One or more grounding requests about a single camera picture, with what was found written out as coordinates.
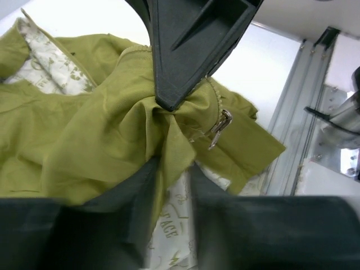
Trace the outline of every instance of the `olive green jacket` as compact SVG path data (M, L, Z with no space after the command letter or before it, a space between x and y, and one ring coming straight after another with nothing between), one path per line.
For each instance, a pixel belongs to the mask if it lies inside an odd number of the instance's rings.
M255 107L212 78L176 111L162 109L149 47L111 34L52 38L39 31L74 63L79 76L71 78L84 77L87 87L64 95L43 93L26 79L0 83L0 197L81 205L161 155L157 216L166 189L195 160L229 179L236 194L284 150L257 125ZM16 74L32 53L17 22L0 39L0 79ZM233 122L209 151L222 109Z

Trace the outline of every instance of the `zipper pull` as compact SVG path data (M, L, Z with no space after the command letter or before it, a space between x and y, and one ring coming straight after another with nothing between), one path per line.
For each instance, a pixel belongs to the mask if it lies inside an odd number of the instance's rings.
M228 110L222 110L221 114L222 116L220 122L211 129L211 132L215 133L215 137L209 146L209 150L214 148L214 146L219 141L221 131L223 131L228 125L231 124L232 121L231 113Z

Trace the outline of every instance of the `screw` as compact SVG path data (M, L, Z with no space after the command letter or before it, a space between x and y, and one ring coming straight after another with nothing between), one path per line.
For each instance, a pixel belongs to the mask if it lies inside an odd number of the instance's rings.
M349 176L353 176L356 173L356 170L354 168L350 168L346 172Z

